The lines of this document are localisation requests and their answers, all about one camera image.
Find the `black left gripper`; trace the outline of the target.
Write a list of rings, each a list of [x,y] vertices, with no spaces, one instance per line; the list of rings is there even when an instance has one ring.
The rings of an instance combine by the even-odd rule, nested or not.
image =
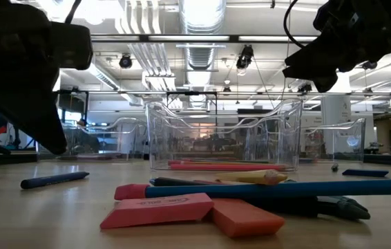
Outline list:
[[[41,10],[0,1],[0,114],[53,154],[67,142],[55,104],[52,24]]]

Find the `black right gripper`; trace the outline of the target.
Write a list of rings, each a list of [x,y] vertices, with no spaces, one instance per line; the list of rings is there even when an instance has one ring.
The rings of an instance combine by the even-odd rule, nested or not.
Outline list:
[[[316,13],[314,27],[332,41],[313,41],[285,59],[287,66],[323,66],[350,71],[357,64],[376,64],[383,55],[377,42],[389,20],[384,0],[328,0]],[[337,81],[333,70],[287,67],[283,75],[313,81],[319,93]]]

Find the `dark blue pen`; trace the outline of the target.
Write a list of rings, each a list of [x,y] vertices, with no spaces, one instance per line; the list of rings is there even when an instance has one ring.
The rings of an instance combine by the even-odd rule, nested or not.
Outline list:
[[[89,175],[88,172],[73,172],[68,174],[58,174],[52,176],[45,176],[39,178],[29,178],[22,180],[20,187],[23,190],[34,189],[37,187],[44,187],[47,185],[54,185],[63,182],[76,181],[86,178]]]

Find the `blue pencil pink eraser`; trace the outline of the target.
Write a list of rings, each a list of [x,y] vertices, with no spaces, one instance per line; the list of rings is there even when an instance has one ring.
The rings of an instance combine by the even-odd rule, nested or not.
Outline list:
[[[391,179],[279,183],[277,185],[183,185],[155,187],[128,184],[116,188],[114,199],[147,199],[205,193],[211,198],[298,198],[308,196],[391,195]]]

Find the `yellow pencil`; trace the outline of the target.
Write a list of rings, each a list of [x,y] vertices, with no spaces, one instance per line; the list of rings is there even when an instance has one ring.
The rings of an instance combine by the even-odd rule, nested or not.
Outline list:
[[[221,173],[221,174],[217,174],[216,178],[220,181],[252,183],[252,184],[259,184],[259,185],[277,185],[287,180],[286,175],[281,174],[275,169],[249,171],[249,172]]]

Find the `red pen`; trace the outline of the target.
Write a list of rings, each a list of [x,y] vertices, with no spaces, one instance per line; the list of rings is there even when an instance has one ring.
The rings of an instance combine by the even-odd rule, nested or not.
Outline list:
[[[179,165],[173,164],[169,166],[170,169],[174,170],[211,170],[211,171],[251,171],[251,170],[264,170],[264,169],[275,169],[278,171],[285,171],[287,168],[283,165],[241,165],[241,164],[188,164]]]

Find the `dark green marker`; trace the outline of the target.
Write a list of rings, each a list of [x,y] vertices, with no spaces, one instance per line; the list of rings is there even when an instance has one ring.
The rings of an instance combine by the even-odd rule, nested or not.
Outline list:
[[[370,219],[370,213],[343,201],[338,203],[318,201],[317,196],[288,199],[245,199],[251,205],[268,212],[314,217],[320,214],[341,219]]]

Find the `black stand with monitor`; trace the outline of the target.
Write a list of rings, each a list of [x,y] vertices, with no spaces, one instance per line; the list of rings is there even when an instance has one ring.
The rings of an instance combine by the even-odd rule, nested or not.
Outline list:
[[[85,127],[88,124],[90,93],[73,88],[58,90],[56,95],[61,123]]]

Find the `clear plastic bin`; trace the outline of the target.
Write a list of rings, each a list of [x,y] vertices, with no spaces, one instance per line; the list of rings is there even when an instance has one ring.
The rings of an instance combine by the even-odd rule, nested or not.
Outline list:
[[[295,164],[294,113],[172,116],[152,111],[149,149],[155,162],[201,158]]]
[[[147,155],[146,123],[121,117],[110,124],[64,124],[66,152],[60,160],[132,160]]]
[[[299,99],[273,110],[177,113],[160,102],[146,106],[153,169],[294,171],[300,157]]]
[[[362,162],[365,118],[301,129],[301,163]]]

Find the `red eraser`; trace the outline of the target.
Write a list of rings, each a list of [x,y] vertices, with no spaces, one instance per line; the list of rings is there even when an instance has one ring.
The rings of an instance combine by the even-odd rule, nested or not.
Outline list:
[[[250,237],[276,234],[284,218],[240,199],[213,199],[211,218],[228,237]]]

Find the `white rectangular duct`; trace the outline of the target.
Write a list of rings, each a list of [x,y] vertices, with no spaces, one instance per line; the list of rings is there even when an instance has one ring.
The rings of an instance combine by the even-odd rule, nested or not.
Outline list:
[[[117,92],[118,95],[127,100],[131,105],[142,106],[144,104],[142,98],[136,97],[130,93],[125,93],[126,90],[120,86],[120,83],[99,65],[91,63],[87,71],[95,76],[102,84],[105,84],[107,87]]]

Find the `silver ventilation duct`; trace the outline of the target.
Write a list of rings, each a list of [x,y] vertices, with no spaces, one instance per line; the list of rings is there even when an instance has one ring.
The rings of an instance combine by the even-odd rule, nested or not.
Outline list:
[[[185,35],[217,35],[225,19],[227,0],[179,0],[180,25]],[[215,48],[186,48],[188,67],[207,70],[213,66]]]

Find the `black background frame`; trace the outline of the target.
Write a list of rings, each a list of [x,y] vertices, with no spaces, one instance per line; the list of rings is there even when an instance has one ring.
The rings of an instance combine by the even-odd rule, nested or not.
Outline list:
[[[213,102],[215,106],[215,114],[218,114],[218,93],[216,91],[167,91],[166,92],[166,106],[169,106],[169,96],[174,95],[175,97],[178,97],[179,95],[185,95],[185,96],[198,96],[203,95],[205,96],[210,102]],[[212,95],[214,97],[214,101],[208,98],[208,95]]]

